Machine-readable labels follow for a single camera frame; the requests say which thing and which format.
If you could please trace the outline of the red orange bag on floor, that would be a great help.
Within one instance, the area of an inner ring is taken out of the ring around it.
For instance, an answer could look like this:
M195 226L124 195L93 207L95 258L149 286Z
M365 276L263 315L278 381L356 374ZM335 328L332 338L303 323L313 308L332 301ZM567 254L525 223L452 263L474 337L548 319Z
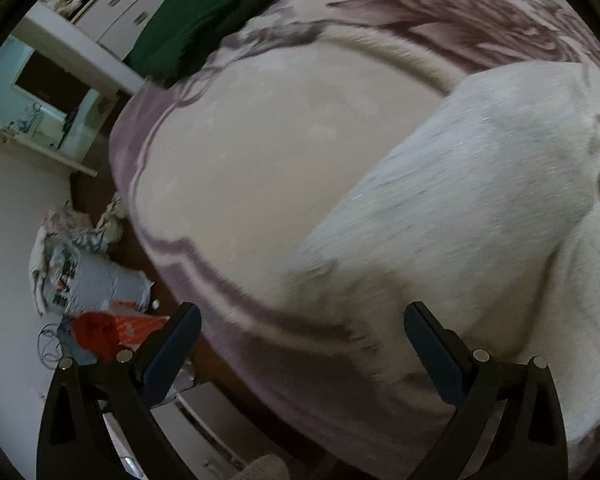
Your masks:
M137 349L153 332L161 330L168 316L133 309L129 302L105 302L99 310L83 310L71 318L76 342L98 360L111 361L119 347Z

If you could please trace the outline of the green striped track jacket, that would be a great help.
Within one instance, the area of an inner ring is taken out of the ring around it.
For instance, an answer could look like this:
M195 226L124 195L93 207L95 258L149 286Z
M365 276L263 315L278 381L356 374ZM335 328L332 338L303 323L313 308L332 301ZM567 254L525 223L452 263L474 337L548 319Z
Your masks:
M170 87L200 70L222 40L273 0L164 0L125 58L135 73Z

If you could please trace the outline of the white drawer cabinet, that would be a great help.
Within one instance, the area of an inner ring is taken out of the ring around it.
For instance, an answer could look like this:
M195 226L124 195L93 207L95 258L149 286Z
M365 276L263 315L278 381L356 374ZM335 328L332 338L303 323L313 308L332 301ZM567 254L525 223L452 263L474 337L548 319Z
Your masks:
M163 1L90 0L71 23L96 44L123 60Z

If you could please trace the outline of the grey printed bag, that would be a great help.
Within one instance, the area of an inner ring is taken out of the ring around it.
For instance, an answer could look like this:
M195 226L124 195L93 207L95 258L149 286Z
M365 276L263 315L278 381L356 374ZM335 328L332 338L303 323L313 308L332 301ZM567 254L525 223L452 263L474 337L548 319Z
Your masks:
M37 240L28 267L35 312L77 316L102 311L107 304L136 310L150 305L152 281L66 240Z

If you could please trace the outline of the white window sill shelf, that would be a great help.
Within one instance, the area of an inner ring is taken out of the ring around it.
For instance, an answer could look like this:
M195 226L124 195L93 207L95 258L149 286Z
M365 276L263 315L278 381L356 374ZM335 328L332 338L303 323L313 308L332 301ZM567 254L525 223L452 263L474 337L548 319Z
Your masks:
M32 6L12 36L104 96L119 91L132 96L144 84L129 66L42 3Z

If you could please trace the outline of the floral pink bed blanket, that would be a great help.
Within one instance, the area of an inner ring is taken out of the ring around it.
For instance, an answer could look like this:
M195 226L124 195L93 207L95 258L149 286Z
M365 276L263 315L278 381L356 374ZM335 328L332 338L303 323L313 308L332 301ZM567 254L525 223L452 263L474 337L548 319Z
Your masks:
M434 408L359 368L347 327L287 311L290 259L465 78L529 62L600 71L600 40L567 0L275 0L114 126L135 234L210 346L286 426L376 478L407 477L453 410L405 337L407 305L405 383Z

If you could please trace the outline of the white fluffy sweater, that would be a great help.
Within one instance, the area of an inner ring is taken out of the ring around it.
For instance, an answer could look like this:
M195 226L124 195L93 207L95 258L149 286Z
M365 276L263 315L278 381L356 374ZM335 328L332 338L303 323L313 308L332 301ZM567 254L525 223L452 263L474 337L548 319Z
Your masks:
M569 466L600 452L600 71L529 62L465 78L290 259L287 311L347 327L352 359L407 401L400 333L424 302L498 358L542 356Z

